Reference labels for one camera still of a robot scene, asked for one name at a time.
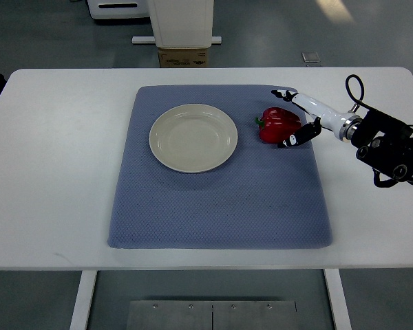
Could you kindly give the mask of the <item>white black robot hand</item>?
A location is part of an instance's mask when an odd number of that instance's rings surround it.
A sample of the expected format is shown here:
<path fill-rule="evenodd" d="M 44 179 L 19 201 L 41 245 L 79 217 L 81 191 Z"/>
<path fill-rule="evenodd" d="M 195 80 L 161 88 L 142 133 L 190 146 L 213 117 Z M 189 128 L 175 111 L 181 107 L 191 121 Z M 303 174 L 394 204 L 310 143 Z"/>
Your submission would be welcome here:
<path fill-rule="evenodd" d="M 274 89 L 271 93 L 277 98 L 293 103 L 314 120 L 278 143 L 278 148 L 305 144 L 317 137 L 322 129 L 331 131 L 340 141 L 348 141 L 352 139 L 354 131 L 362 121 L 362 118 L 353 112 L 339 113 L 328 105 L 303 93 L 289 89 Z"/>

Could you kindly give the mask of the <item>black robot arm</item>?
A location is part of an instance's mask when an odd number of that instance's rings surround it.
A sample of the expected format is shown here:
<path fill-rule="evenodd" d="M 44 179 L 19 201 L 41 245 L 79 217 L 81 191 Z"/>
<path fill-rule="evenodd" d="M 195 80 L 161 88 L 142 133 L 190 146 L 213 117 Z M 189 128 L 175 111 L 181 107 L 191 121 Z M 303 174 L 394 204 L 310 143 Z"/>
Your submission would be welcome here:
<path fill-rule="evenodd" d="M 357 147 L 357 159 L 372 168 L 374 185 L 378 188 L 391 188 L 402 182 L 413 185 L 413 124 L 366 104 L 359 76 L 349 75 L 345 86 L 354 102 L 352 112 L 360 107 L 368 110 L 364 118 L 349 124 L 346 139 Z"/>

